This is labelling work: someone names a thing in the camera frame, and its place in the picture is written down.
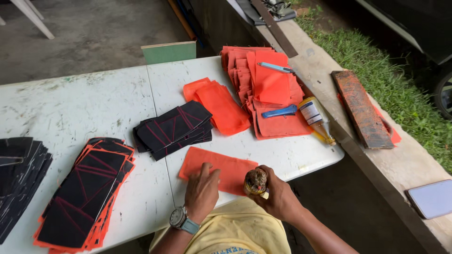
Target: blue utility knife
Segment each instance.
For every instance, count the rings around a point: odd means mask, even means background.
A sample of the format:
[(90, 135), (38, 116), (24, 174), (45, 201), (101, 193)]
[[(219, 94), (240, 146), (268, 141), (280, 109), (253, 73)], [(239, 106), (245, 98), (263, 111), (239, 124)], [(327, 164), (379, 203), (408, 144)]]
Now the blue utility knife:
[(298, 110), (297, 106), (292, 104), (287, 108), (272, 110), (268, 112), (262, 113), (263, 118), (270, 118), (275, 116), (288, 116), (288, 115), (295, 115), (295, 112)]
[(282, 66), (278, 66), (278, 65), (274, 65), (274, 64), (269, 64), (266, 62), (261, 62), (261, 63), (257, 63), (258, 65), (265, 67), (265, 68), (269, 68), (275, 71), (280, 71), (280, 72), (284, 72), (284, 73), (295, 73), (291, 68), (287, 68), (287, 67), (282, 67)]

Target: green board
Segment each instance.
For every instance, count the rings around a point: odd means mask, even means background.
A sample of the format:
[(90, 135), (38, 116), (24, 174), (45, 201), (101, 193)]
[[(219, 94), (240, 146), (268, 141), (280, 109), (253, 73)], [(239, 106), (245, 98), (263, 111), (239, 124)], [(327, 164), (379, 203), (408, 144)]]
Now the green board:
[(196, 41), (142, 46), (141, 49), (147, 64), (196, 58)]

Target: yellow shirt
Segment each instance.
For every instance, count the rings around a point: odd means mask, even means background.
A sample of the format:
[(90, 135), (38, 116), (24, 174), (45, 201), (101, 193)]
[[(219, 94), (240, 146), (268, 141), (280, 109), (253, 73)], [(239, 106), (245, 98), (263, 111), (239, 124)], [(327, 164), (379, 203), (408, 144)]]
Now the yellow shirt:
[[(155, 233), (151, 248), (168, 228)], [(185, 249), (185, 254), (290, 254), (280, 220), (254, 201), (242, 198), (214, 209)]]

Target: black vehicle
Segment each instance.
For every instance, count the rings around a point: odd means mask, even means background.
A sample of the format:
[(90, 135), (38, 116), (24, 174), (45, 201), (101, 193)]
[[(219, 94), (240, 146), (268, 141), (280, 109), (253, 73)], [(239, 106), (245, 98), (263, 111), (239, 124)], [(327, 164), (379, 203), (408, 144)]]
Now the black vehicle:
[(452, 0), (356, 0), (441, 67), (433, 101), (452, 119)]

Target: light blue watch strap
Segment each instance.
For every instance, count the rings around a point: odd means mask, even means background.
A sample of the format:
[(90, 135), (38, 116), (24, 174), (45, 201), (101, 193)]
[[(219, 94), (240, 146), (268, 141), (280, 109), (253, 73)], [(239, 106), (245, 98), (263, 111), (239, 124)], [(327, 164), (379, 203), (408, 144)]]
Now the light blue watch strap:
[(180, 229), (194, 235), (199, 230), (199, 225), (190, 220), (190, 218), (185, 218), (185, 221), (182, 223), (182, 226), (180, 226)]

